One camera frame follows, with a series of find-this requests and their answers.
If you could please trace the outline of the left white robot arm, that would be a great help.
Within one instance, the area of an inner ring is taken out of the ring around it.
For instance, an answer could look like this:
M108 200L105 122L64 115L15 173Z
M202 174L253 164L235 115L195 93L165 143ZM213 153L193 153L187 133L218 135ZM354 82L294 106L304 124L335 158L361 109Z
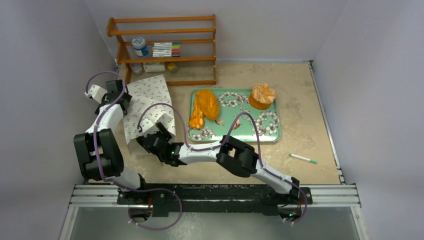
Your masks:
M130 190L129 197L138 205L146 203L149 191L143 187L143 178L125 167L124 158L114 132L128 112L131 95L123 82L106 82L106 88L93 84L85 94L98 102L94 123L74 136L73 144L78 166L85 180L102 181Z

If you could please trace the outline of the orange braided fake bread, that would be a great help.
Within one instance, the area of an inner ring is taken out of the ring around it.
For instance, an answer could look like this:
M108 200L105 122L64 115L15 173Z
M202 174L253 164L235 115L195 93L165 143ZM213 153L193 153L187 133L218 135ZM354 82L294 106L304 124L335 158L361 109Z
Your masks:
M199 102L197 100L194 101L193 107L194 109L191 113L189 126L194 129L201 129L204 126L205 121L204 121L204 114L201 111Z

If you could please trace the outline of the white patterned paper bag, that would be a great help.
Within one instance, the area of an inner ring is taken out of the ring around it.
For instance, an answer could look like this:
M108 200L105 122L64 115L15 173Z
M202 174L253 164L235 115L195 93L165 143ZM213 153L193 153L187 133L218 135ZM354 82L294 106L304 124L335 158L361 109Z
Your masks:
M128 113L123 117L123 131L126 146L129 153L135 156L146 155L147 152L137 143L136 138L142 137L139 132L140 123L143 119L149 119L155 125L161 122L175 139L176 125L173 109L162 105L163 103L171 105L171 97L165 81L164 75L157 75L127 85L129 94L132 96L129 104ZM153 104L146 114L143 112Z

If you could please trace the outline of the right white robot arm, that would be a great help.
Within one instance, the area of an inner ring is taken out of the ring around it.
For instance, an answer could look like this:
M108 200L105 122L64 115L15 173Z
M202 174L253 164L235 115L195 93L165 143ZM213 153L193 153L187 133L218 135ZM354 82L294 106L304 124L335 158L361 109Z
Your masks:
M136 142L149 154L172 167L194 163L217 163L231 174L241 178L256 178L271 187L288 204L300 198L299 181L283 174L261 161L251 145L224 135L212 143L187 146L183 142L170 142L171 134L161 124L152 133L143 134Z

